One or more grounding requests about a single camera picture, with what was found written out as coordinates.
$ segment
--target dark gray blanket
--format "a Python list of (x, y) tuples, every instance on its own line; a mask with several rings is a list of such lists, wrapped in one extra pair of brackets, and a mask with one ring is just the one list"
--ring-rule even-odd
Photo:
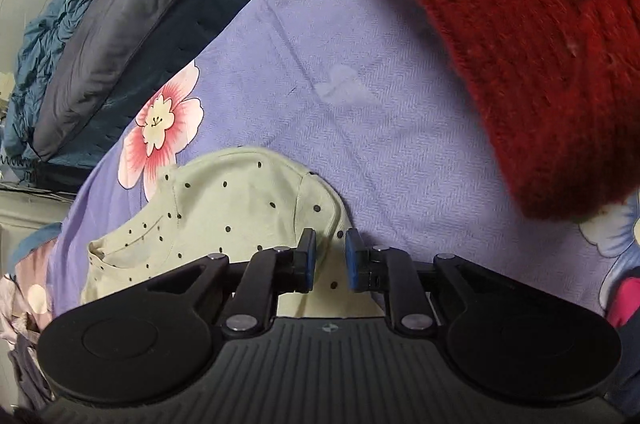
[[(93, 1), (78, 31), (67, 43), (44, 97), (33, 134), (33, 149), (42, 160), (56, 156), (65, 145), (73, 146), (78, 133), (106, 105), (105, 101), (110, 101), (110, 94), (116, 86), (120, 89), (120, 96), (124, 95), (127, 106), (124, 109), (126, 111), (118, 108), (118, 126), (112, 128), (121, 131), (126, 126), (148, 95), (162, 83), (158, 84), (156, 76), (149, 74), (127, 76), (127, 79), (133, 80), (130, 85), (135, 92), (131, 96), (127, 95), (129, 84), (120, 80), (136, 60), (137, 54), (145, 49), (146, 40), (164, 23), (165, 17), (178, 7), (180, 1)], [(172, 40), (169, 49), (180, 52), (182, 40), (178, 36)], [(138, 82), (151, 83), (154, 88), (149, 93), (147, 87), (140, 87)], [(110, 144), (111, 137), (107, 141), (96, 137), (84, 140), (82, 150), (95, 154), (87, 156), (89, 164), (79, 163), (75, 158), (70, 161), (63, 159), (58, 164), (90, 167), (95, 165), (91, 162), (95, 160), (94, 157), (99, 158)]]

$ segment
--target red knit fabric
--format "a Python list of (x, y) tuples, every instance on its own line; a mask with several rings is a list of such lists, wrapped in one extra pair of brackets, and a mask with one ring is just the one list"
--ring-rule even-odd
[(524, 214), (589, 215), (640, 185), (640, 0), (419, 0)]

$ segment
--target wrinkled clothing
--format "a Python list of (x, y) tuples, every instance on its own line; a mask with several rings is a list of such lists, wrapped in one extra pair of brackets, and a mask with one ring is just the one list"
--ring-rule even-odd
[(17, 284), (8, 276), (0, 278), (0, 324), (0, 338), (7, 341), (10, 350), (14, 349), (19, 335), (34, 344), (40, 337), (29, 304)]
[(237, 262), (251, 260), (257, 249), (296, 247), (308, 227), (318, 243), (314, 288), (279, 296), (277, 314), (383, 315), (368, 293), (349, 289), (344, 234), (351, 223), (331, 186), (304, 166), (264, 148), (233, 147), (164, 167), (159, 177), (151, 202), (89, 244), (82, 303), (177, 269), (207, 248), (223, 249)]
[(9, 257), (7, 274), (9, 274), (9, 276), (15, 277), (15, 265), (20, 260), (26, 258), (34, 249), (37, 249), (41, 245), (46, 244), (53, 239), (56, 239), (61, 230), (62, 223), (54, 222), (52, 224), (47, 224), (46, 226), (41, 227), (25, 239), (23, 239)]
[(34, 151), (56, 165), (94, 168), (146, 100), (248, 1), (94, 0), (47, 88)]
[(28, 144), (45, 90), (67, 40), (75, 32), (91, 1), (52, 0), (44, 14), (27, 25), (18, 51), (15, 88), (9, 101), (2, 141), (9, 157), (37, 157)]
[(47, 265), (56, 240), (53, 238), (39, 245), (15, 266), (15, 281), (40, 332), (53, 319), (47, 292)]
[(39, 411), (52, 403), (51, 390), (42, 375), (36, 351), (31, 343), (24, 336), (18, 336), (14, 350), (8, 355), (14, 366), (15, 380), (18, 384), (18, 405)]

